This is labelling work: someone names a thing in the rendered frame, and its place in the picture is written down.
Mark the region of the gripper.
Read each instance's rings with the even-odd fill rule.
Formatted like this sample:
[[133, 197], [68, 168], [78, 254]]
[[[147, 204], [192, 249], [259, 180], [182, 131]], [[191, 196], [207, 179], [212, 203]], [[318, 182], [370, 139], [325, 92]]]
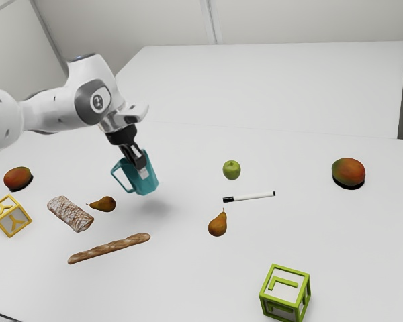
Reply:
[[148, 178], [148, 170], [146, 169], [148, 162], [144, 152], [138, 147], [138, 144], [134, 143], [136, 134], [136, 126], [130, 124], [118, 131], [109, 132], [105, 135], [110, 144], [119, 146], [124, 157], [133, 165], [139, 177], [145, 180]]

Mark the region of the teal faceted mug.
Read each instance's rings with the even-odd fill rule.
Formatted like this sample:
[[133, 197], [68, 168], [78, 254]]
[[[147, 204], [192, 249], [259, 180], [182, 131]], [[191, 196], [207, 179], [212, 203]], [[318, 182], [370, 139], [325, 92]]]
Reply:
[[155, 191], [159, 185], [147, 151], [142, 150], [142, 152], [146, 157], [146, 166], [142, 170], [137, 170], [126, 158], [122, 158], [110, 171], [110, 174], [127, 193], [147, 195]]

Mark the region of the brown pear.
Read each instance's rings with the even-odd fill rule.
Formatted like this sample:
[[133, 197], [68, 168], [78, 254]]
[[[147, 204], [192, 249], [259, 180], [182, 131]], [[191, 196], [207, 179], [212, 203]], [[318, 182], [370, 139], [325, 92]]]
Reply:
[[97, 201], [87, 203], [87, 205], [98, 211], [112, 212], [116, 208], [116, 201], [111, 196], [104, 196]]
[[227, 214], [225, 212], [225, 209], [222, 209], [222, 212], [209, 222], [208, 232], [214, 237], [220, 237], [226, 233], [226, 230]]

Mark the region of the short floured bread loaf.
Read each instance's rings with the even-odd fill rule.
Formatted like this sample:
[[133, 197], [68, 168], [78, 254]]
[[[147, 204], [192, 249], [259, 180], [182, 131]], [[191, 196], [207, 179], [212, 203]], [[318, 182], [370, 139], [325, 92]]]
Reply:
[[60, 220], [64, 221], [75, 233], [90, 228], [94, 218], [74, 204], [65, 196], [57, 196], [50, 199], [47, 208]]

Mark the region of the long baguette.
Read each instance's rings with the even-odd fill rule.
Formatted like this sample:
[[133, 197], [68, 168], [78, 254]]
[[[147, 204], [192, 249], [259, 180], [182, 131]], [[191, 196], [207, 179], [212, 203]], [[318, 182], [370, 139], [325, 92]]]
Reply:
[[71, 255], [67, 263], [68, 264], [76, 264], [78, 262], [82, 262], [84, 260], [92, 259], [98, 256], [102, 256], [108, 253], [112, 253], [118, 250], [122, 250], [124, 248], [128, 248], [130, 246], [135, 246], [137, 244], [142, 244], [151, 239], [151, 236], [148, 233], [137, 233], [131, 236], [128, 236], [125, 239], [120, 239], [116, 241], [111, 241], [107, 244], [102, 244], [99, 246], [95, 246], [89, 250], [85, 250], [82, 252], [78, 252], [76, 254]]

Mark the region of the green apple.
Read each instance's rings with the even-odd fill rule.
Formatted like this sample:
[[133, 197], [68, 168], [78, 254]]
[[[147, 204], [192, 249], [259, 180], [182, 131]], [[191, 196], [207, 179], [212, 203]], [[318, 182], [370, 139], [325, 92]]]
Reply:
[[222, 172], [228, 180], [236, 180], [241, 173], [240, 164], [236, 160], [225, 161], [222, 167]]

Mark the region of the white marker pen black cap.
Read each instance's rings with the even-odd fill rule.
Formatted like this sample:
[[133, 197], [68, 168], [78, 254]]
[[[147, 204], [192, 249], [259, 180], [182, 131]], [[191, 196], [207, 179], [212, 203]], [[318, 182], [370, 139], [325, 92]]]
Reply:
[[237, 201], [269, 198], [269, 197], [274, 197], [275, 195], [276, 195], [275, 191], [267, 191], [267, 192], [262, 192], [262, 193], [251, 193], [251, 194], [246, 194], [246, 195], [223, 197], [222, 201], [224, 203], [233, 203], [233, 202], [237, 202]]

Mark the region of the red green mango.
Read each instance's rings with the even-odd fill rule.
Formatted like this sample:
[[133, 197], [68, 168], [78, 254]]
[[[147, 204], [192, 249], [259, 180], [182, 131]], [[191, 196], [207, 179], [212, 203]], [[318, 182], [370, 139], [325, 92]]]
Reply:
[[24, 188], [32, 179], [32, 173], [29, 168], [20, 166], [9, 170], [3, 177], [4, 185], [9, 189]]
[[365, 167], [354, 158], [340, 158], [332, 164], [332, 176], [346, 186], [356, 186], [365, 181]]

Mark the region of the yellow letter block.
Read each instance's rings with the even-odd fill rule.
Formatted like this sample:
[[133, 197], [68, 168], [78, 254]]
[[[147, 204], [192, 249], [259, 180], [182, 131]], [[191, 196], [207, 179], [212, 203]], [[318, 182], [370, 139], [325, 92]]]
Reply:
[[0, 229], [11, 238], [29, 225], [32, 219], [11, 194], [0, 199]]

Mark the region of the green letter block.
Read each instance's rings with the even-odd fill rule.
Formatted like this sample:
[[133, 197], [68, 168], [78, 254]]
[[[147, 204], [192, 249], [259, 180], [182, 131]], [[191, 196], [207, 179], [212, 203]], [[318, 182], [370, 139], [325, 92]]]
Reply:
[[303, 322], [311, 295], [308, 273], [272, 264], [259, 300], [265, 316], [278, 322]]

